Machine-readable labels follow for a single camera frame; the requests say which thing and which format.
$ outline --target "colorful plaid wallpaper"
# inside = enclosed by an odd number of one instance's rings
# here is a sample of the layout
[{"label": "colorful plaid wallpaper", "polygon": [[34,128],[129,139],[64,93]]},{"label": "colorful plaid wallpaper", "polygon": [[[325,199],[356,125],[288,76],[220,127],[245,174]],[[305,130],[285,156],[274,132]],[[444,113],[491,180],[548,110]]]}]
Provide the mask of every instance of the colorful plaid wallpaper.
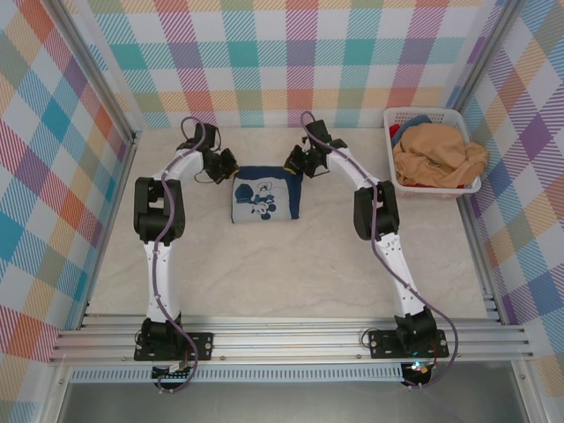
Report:
[{"label": "colorful plaid wallpaper", "polygon": [[490,35],[495,25],[497,24],[497,21],[501,15],[501,11],[503,10],[503,6],[506,2],[507,0],[496,0],[495,6],[491,10],[490,15],[487,17],[487,22],[482,28],[481,33],[479,34],[478,40],[476,41],[476,44],[474,44],[474,48],[468,56],[462,72],[460,72],[456,86],[452,90],[449,101],[447,101],[447,108],[454,107],[456,99],[460,95],[460,92],[468,81],[468,78],[473,71],[476,62],[478,61],[479,57],[484,51],[484,48],[486,47],[487,37]]},{"label": "colorful plaid wallpaper", "polygon": [[493,274],[564,417],[563,1],[525,5],[465,118],[490,151],[471,201]]},{"label": "colorful plaid wallpaper", "polygon": [[41,375],[98,255],[126,144],[40,0],[0,4],[0,421]]},{"label": "colorful plaid wallpaper", "polygon": [[[503,2],[66,3],[102,66],[116,63],[119,75],[107,74],[126,85],[111,82],[130,113],[164,128],[187,113],[219,126],[296,126],[304,109],[330,125],[375,126],[384,108],[444,106],[495,21],[481,16]],[[86,3],[90,16],[78,14]]]}]

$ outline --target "clothing pile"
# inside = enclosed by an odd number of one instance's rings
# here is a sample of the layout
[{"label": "clothing pile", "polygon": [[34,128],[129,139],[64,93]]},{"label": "clothing pile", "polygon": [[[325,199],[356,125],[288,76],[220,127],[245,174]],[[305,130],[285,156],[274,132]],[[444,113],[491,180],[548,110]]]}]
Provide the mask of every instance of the clothing pile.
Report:
[{"label": "clothing pile", "polygon": [[488,151],[465,144],[456,128],[417,116],[390,127],[397,181],[406,186],[463,188],[487,165]]}]

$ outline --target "white laundry basket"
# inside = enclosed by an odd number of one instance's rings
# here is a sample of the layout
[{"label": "white laundry basket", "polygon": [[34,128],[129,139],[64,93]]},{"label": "white laundry basket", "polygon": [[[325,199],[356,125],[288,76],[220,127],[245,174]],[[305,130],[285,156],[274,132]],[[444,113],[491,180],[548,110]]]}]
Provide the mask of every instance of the white laundry basket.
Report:
[{"label": "white laundry basket", "polygon": [[388,147],[388,160],[390,161],[391,181],[396,188],[398,197],[413,197],[417,195],[425,195],[437,198],[456,198],[462,194],[471,194],[477,192],[482,186],[479,176],[466,185],[464,188],[422,188],[422,187],[405,187],[400,184],[396,178],[396,166],[394,164],[394,155],[391,146],[390,126],[397,123],[403,125],[413,117],[419,115],[427,115],[431,122],[442,123],[443,125],[454,126],[462,134],[465,144],[470,143],[468,130],[464,123],[463,117],[456,111],[448,108],[388,108],[384,111],[384,130],[386,131],[386,146]]}]

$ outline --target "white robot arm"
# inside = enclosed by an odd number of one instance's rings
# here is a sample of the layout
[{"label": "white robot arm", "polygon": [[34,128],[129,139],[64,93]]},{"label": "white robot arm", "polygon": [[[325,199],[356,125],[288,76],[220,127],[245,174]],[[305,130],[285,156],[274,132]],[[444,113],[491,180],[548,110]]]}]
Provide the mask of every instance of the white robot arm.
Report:
[{"label": "white robot arm", "polygon": [[428,350],[437,340],[441,342],[443,334],[437,330],[431,310],[420,300],[405,262],[398,233],[399,213],[394,186],[390,181],[379,181],[359,165],[345,142],[331,137],[323,120],[314,119],[305,125],[305,129],[308,136],[302,142],[305,146],[309,139],[310,147],[306,150],[304,146],[296,145],[285,168],[309,177],[314,177],[320,166],[340,174],[354,191],[353,222],[362,240],[372,239],[372,218],[376,209],[375,249],[391,271],[396,293],[395,338],[406,355]]},{"label": "white robot arm", "polygon": [[[168,171],[163,169],[152,177],[141,177],[135,182],[133,226],[144,243],[149,270],[149,306],[141,331],[136,336],[135,360],[177,360],[183,357],[187,349],[185,337],[178,333],[160,309],[163,307],[176,326],[180,326],[181,310],[174,293],[172,283],[174,277],[171,273],[174,269],[177,239],[182,236],[186,222],[182,188],[202,171],[205,171],[214,182],[220,183],[239,170],[235,157],[229,149],[221,153],[216,152],[219,149],[215,144],[218,129],[207,123],[204,126],[205,140],[202,144],[198,146],[203,132],[197,125],[195,136],[178,146],[174,156],[175,164]],[[194,152],[187,154],[188,150],[196,147]],[[161,179],[164,173],[172,201],[169,200],[163,187]],[[158,254],[156,254],[155,242],[167,228],[172,211],[174,218],[168,230],[160,238]],[[153,267],[155,256],[157,263],[156,267]]]},{"label": "white robot arm", "polygon": [[[339,149],[346,157],[353,159],[348,148]],[[359,189],[371,189],[372,184],[370,184],[365,178],[363,178],[357,169],[351,165],[350,161],[345,157],[338,155],[334,152],[327,156],[327,168],[336,174],[340,174],[345,178],[346,183],[352,188],[354,192]],[[374,184],[380,182],[378,179],[374,178],[369,172],[364,170],[365,174],[369,175],[370,179]],[[378,248],[378,253],[386,261],[388,266],[394,270],[394,272],[409,286],[417,292],[415,282],[413,282],[412,274],[407,267],[405,262],[404,251],[399,240],[399,234],[389,233],[382,235],[381,239],[376,242],[376,247]],[[392,278],[394,282],[394,289],[396,292],[395,304],[396,304],[396,314],[400,316],[404,315],[417,315],[423,311],[424,304],[413,297],[413,294],[407,290],[398,280]]]}]

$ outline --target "navy blue cloth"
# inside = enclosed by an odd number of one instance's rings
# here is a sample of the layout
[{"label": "navy blue cloth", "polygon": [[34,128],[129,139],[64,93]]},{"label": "navy blue cloth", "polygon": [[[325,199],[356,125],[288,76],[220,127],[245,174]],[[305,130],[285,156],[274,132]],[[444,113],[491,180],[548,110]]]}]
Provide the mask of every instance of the navy blue cloth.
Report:
[{"label": "navy blue cloth", "polygon": [[232,221],[298,219],[302,180],[283,167],[241,167],[234,177]]},{"label": "navy blue cloth", "polygon": [[406,123],[404,123],[399,128],[399,130],[397,130],[396,135],[394,135],[394,137],[391,139],[392,148],[395,147],[397,143],[399,143],[400,139],[402,139],[402,136],[404,135],[405,130],[407,130],[408,128],[411,128],[411,126],[421,125],[422,123],[432,123],[432,122],[431,122],[431,119],[429,119],[429,116],[419,115],[419,116],[415,116],[414,118],[412,118],[409,121],[407,121]]}]

